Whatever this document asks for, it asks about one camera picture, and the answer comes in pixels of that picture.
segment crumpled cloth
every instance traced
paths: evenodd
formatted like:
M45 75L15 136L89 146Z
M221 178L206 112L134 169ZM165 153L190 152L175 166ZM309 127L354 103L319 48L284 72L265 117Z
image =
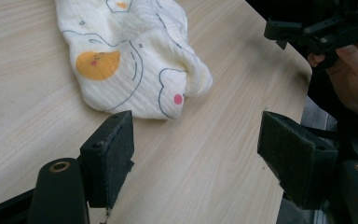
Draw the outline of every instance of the crumpled cloth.
M185 11L173 0L56 0L58 26L84 101L141 119L178 119L185 97L213 83L187 44Z

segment wooden table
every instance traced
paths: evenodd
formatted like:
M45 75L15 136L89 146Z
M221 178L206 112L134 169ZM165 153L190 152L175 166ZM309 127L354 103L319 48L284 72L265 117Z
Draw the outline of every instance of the wooden table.
M243 0L178 3L214 84L177 120L134 119L135 165L108 223L275 223L282 189L256 152L261 115L300 121L310 67L267 40ZM34 188L47 162L76 158L108 116L82 100L54 1L0 1L0 202Z

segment dark line drawing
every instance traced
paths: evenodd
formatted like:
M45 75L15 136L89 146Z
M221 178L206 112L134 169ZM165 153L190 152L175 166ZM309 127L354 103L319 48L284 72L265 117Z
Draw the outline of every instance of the dark line drawing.
M161 22L162 26L163 26L164 29L166 30L166 32L167 32L168 36L170 37L171 41L172 41L173 43L175 43L175 45L176 45L179 49L181 49L182 46L180 46L180 45L170 36L170 33L168 33L167 26L165 26L165 22L162 20L162 18L159 16L159 14L156 13L156 16L158 17L158 19L159 19L159 21Z
M158 74L158 81L159 83L161 84L161 90L159 91L159 94L158 94L158 106L159 106L159 109L161 110L161 112L167 117L167 118L170 118L170 119L174 119L173 117L169 116L165 111L164 109L162 108L161 106L161 95L162 95L162 92L164 91L164 84L162 83L161 81L161 75L164 71L166 70L172 70L172 71L176 71L176 72L180 72L180 73L185 73L186 70L177 70L177 69L173 69L173 68L164 68L162 69L159 74Z

